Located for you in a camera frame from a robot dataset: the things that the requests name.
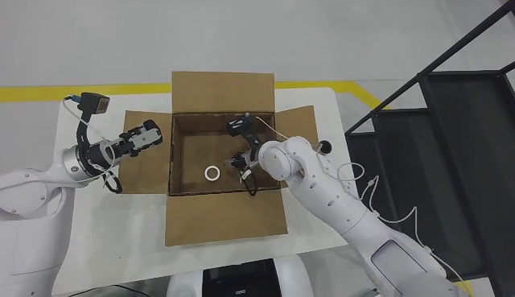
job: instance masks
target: open cardboard box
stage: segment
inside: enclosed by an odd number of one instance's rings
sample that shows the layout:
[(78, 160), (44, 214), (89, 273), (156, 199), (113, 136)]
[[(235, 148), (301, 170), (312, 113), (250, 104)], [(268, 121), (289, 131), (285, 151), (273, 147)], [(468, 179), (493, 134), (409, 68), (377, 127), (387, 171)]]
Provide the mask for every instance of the open cardboard box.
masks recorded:
[[(146, 119), (161, 128), (163, 143), (122, 161), (124, 194), (168, 194), (165, 245), (186, 245), (286, 234), (281, 184), (256, 170), (251, 196), (236, 169), (224, 161), (249, 144), (225, 131), (244, 113), (260, 117), (286, 136), (318, 142), (312, 106), (275, 113), (274, 75), (269, 73), (173, 72), (172, 113), (126, 112), (124, 130)], [(278, 136), (253, 119), (262, 142)], [(205, 179), (210, 165), (220, 178)]]

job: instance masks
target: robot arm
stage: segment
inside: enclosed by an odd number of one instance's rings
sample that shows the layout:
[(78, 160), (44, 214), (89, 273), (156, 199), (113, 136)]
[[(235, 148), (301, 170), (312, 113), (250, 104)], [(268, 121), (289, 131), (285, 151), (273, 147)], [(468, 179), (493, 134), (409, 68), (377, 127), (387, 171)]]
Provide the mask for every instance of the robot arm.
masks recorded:
[(387, 227), (346, 192), (338, 171), (305, 138), (266, 142), (258, 159), (263, 170), (286, 181), (293, 196), (359, 254), (382, 296), (465, 296), (446, 280), (427, 248)]
[[(78, 102), (82, 121), (104, 113), (109, 98), (94, 93), (68, 97)], [(23, 169), (0, 175), (0, 291), (2, 296), (48, 297), (68, 251), (75, 189), (103, 177), (112, 192), (121, 186), (110, 168), (163, 141), (151, 120), (114, 141), (91, 144), (88, 126), (77, 128), (77, 145), (59, 151), (47, 171)], [(112, 188), (107, 179), (115, 180)], [(50, 201), (57, 207), (47, 208)]]

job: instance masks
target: black cable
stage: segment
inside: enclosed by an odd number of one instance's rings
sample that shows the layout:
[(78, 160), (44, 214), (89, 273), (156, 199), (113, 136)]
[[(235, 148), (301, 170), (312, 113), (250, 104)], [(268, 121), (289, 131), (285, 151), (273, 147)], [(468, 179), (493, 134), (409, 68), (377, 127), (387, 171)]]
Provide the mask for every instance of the black cable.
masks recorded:
[(135, 292), (135, 293), (138, 293), (138, 294), (144, 295), (144, 296), (146, 296), (146, 297), (150, 297), (149, 295), (145, 294), (145, 293), (144, 293), (144, 292), (142, 292), (142, 291), (135, 291), (134, 289), (131, 289), (131, 288), (128, 288), (128, 287), (125, 287), (125, 286), (122, 286), (122, 285), (112, 285), (112, 286), (120, 287), (120, 288), (126, 289), (126, 290), (128, 290), (128, 291), (132, 291), (132, 292)]
[(111, 171), (109, 171), (109, 175), (111, 178), (113, 178), (114, 180), (114, 183), (116, 184), (116, 187), (113, 188), (111, 186), (111, 184), (109, 184), (109, 182), (107, 181), (107, 174), (104, 174), (102, 175), (102, 179), (104, 179), (104, 184), (105, 186), (112, 192), (112, 193), (116, 193), (116, 194), (120, 194), (122, 193), (123, 191), (123, 188), (122, 188), (122, 183), (120, 183), (120, 180), (118, 179), (118, 177), (116, 177), (116, 175), (114, 173), (112, 173)]
[[(132, 291), (132, 292), (135, 292), (135, 293), (137, 293), (137, 294), (141, 294), (141, 295), (144, 295), (144, 296), (146, 296), (146, 297), (150, 297), (148, 294), (145, 294), (145, 293), (144, 293), (144, 292), (142, 292), (142, 291), (136, 291), (136, 290), (134, 290), (134, 289), (132, 289), (132, 288), (128, 288), (128, 287), (125, 287), (125, 286), (122, 286), (122, 285), (111, 285), (111, 286), (112, 286), (112, 287), (120, 287), (120, 288), (126, 289), (126, 290), (128, 290), (128, 291)], [(78, 292), (78, 293), (73, 294), (73, 295), (70, 295), (70, 296), (68, 296), (68, 297), (73, 297), (73, 296), (82, 295), (82, 294), (85, 294), (85, 293), (87, 293), (87, 292), (94, 291), (95, 289), (97, 289), (97, 288), (91, 288), (91, 289), (89, 289), (89, 290), (87, 290), (87, 291)]]
[[(91, 114), (90, 113), (82, 113), (80, 116), (80, 119), (82, 119), (85, 122), (89, 122), (91, 120)], [(97, 176), (101, 174), (96, 168), (91, 166), (88, 162), (88, 160), (85, 157), (86, 151), (89, 149), (89, 146), (91, 143), (88, 140), (88, 126), (84, 124), (82, 121), (79, 122), (79, 126), (77, 127), (76, 132), (76, 140), (77, 140), (77, 149), (78, 149), (78, 155), (79, 155), (79, 161), (82, 163), (82, 166), (84, 169), (91, 175), (91, 176)]]
[[(250, 196), (255, 196), (258, 193), (258, 180), (256, 179), (256, 176), (254, 175), (254, 173), (250, 172), (250, 174), (247, 175), (247, 177), (245, 179), (243, 179), (243, 174), (244, 174), (243, 169), (241, 169), (240, 174), (241, 174), (241, 182), (243, 182), (243, 184), (247, 188), (247, 192), (250, 194)], [(252, 176), (252, 178), (254, 180), (254, 190), (251, 190), (250, 186), (247, 184), (247, 179), (249, 178), (249, 176)]]

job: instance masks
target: box flap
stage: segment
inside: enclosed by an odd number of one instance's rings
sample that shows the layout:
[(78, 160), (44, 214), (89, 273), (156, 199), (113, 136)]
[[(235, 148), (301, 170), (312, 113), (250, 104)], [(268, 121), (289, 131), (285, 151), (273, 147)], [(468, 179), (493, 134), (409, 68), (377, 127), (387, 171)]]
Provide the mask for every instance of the box flap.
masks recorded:
[(168, 198), (166, 246), (286, 233), (279, 190)]
[(312, 105), (275, 113), (275, 127), (279, 133), (287, 137), (302, 136), (313, 146), (319, 142), (315, 107)]
[(274, 74), (173, 72), (173, 113), (275, 111)]
[(141, 152), (138, 157), (120, 163), (118, 178), (125, 194), (167, 194), (170, 175), (171, 113), (126, 111), (123, 130), (138, 126), (147, 119), (158, 124), (163, 142)]

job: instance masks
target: white ring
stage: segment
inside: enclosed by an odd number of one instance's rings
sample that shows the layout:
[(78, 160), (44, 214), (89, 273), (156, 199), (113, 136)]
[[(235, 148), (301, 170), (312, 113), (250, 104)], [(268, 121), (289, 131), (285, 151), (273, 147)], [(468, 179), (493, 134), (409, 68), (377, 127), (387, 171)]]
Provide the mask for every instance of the white ring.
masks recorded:
[[(216, 171), (216, 176), (215, 177), (209, 177), (208, 176), (208, 171), (211, 170), (211, 169), (214, 169)], [(219, 177), (220, 177), (220, 168), (212, 165), (210, 167), (206, 167), (206, 170), (204, 171), (204, 176), (206, 177), (206, 179), (208, 181), (216, 181)]]

